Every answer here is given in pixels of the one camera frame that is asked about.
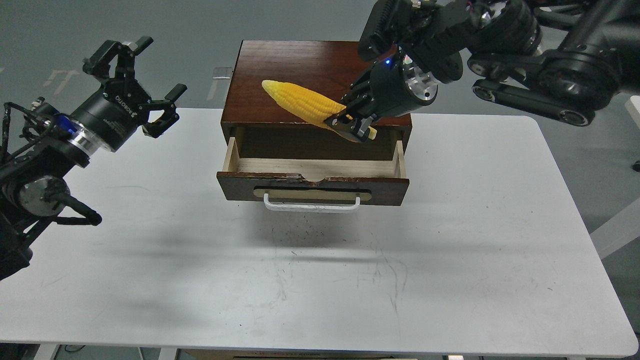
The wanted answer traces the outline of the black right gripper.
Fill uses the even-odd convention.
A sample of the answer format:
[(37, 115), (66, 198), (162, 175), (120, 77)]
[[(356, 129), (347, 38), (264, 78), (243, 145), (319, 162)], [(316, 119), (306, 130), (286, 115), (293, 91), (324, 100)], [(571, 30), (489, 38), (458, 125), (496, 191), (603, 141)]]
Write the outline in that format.
[(372, 141), (377, 137), (372, 125), (378, 118), (404, 116), (431, 105), (438, 86), (431, 73), (410, 57), (388, 57), (370, 64), (340, 99), (346, 107), (359, 107), (359, 117), (341, 112), (324, 124), (347, 141)]

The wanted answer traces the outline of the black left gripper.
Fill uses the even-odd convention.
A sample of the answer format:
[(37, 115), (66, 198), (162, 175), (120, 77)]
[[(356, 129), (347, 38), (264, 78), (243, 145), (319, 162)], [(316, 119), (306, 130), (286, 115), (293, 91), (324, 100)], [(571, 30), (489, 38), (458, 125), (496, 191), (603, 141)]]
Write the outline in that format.
[[(82, 71), (101, 86), (71, 112), (70, 118), (97, 136), (110, 152), (118, 151), (143, 123), (142, 132), (157, 139), (179, 120), (176, 101), (187, 91), (185, 84), (176, 84), (162, 100), (151, 100), (135, 80), (135, 57), (153, 42), (150, 36), (128, 43), (108, 39), (83, 59)], [(162, 114), (148, 122), (151, 111)]]

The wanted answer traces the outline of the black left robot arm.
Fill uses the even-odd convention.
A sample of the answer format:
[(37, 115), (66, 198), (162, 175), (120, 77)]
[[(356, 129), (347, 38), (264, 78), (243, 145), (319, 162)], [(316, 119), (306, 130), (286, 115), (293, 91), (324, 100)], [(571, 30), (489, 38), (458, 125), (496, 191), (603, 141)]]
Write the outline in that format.
[(3, 104), (1, 121), (1, 244), (4, 280), (28, 267), (31, 245), (50, 224), (98, 226), (102, 216), (71, 195), (64, 177), (87, 167), (99, 149), (115, 152), (137, 129), (158, 138), (178, 120), (177, 84), (153, 100), (135, 77), (135, 60), (153, 39), (107, 40), (83, 61), (99, 89), (70, 114), (39, 97), (30, 108)]

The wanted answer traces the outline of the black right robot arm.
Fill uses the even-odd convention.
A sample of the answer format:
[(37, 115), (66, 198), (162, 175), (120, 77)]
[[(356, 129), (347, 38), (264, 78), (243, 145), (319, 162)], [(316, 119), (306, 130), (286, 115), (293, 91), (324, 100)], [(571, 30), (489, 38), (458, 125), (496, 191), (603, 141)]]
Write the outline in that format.
[(358, 43), (370, 66), (323, 124), (348, 141), (432, 104), (462, 77), (484, 101), (588, 126), (620, 92), (639, 93), (637, 0), (378, 0)]

